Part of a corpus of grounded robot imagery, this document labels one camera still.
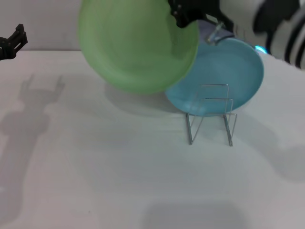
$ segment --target white tabletop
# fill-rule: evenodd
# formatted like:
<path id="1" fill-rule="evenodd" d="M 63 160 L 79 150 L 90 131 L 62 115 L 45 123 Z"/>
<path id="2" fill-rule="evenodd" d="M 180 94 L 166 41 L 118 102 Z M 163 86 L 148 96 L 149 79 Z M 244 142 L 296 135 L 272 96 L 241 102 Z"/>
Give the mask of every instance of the white tabletop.
<path id="1" fill-rule="evenodd" d="M 233 147 L 218 118 L 189 146 L 163 94 L 112 88 L 80 52 L 1 61 L 0 228 L 304 228 L 305 74 L 262 58 Z"/>

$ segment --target white wall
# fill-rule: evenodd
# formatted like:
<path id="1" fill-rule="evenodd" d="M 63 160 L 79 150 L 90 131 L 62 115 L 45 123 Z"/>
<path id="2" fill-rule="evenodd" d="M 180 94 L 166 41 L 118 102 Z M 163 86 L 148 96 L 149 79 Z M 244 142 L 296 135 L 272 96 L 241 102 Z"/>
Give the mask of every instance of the white wall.
<path id="1" fill-rule="evenodd" d="M 81 0 L 1 0 L 0 36 L 24 24 L 27 50 L 77 50 Z"/>

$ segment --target green plate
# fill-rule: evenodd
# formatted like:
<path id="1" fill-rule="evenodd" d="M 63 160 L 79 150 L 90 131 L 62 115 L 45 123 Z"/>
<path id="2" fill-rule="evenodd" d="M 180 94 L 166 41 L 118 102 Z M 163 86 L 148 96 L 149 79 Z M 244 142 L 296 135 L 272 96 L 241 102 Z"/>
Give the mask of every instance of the green plate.
<path id="1" fill-rule="evenodd" d="M 167 0 L 83 0 L 79 38 L 89 65 L 125 91 L 164 91 L 186 76 L 199 46 L 196 22 L 180 29 Z"/>

